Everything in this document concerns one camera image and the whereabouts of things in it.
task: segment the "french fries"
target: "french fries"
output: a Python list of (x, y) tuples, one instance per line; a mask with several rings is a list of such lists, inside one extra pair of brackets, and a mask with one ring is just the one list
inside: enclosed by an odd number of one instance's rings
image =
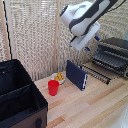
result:
[(64, 80), (64, 77), (63, 77), (62, 73), (61, 72), (58, 72), (57, 73), (57, 76), (54, 77), (54, 80), (56, 80), (56, 81), (62, 81), (62, 80)]

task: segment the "wooden countertop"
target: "wooden countertop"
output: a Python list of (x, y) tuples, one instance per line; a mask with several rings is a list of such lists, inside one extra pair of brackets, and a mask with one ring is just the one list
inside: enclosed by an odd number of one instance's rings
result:
[(50, 77), (35, 82), (48, 101), (47, 128), (110, 128), (128, 102), (128, 80), (117, 78), (109, 85), (88, 76), (84, 91), (67, 78), (58, 94), (50, 96)]

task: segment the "red cup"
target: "red cup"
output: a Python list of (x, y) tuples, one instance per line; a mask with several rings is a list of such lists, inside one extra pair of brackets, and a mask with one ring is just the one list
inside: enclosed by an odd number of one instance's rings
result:
[(50, 80), (48, 82), (48, 90), (51, 96), (55, 96), (58, 92), (59, 82), (56, 80)]

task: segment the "black container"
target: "black container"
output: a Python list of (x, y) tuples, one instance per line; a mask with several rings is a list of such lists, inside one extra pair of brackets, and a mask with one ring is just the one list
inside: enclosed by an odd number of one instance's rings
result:
[(0, 63), (0, 128), (45, 128), (48, 102), (19, 60)]

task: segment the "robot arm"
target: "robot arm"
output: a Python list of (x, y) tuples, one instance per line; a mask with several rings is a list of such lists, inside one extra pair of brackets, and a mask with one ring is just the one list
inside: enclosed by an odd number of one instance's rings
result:
[(104, 15), (118, 0), (96, 0), (94, 3), (85, 1), (78, 5), (66, 6), (60, 17), (76, 38), (71, 42), (80, 51), (99, 30), (97, 20)]

